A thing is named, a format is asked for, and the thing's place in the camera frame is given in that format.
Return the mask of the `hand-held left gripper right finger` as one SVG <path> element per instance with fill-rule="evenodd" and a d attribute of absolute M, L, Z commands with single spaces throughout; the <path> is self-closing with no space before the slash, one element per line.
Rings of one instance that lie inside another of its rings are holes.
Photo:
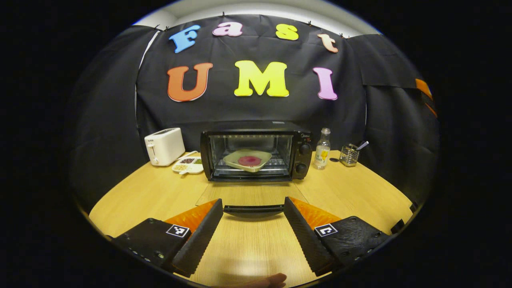
<path fill-rule="evenodd" d="M 284 215 L 316 276 L 352 266 L 390 237 L 357 216 L 341 219 L 292 197 L 285 197 Z"/>

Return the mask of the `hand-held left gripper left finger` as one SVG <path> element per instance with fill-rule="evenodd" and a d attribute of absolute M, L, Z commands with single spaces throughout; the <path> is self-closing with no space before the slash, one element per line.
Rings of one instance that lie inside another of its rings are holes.
<path fill-rule="evenodd" d="M 143 261 L 190 277 L 197 270 L 222 215 L 223 203 L 218 198 L 165 221 L 148 218 L 110 239 Z"/>

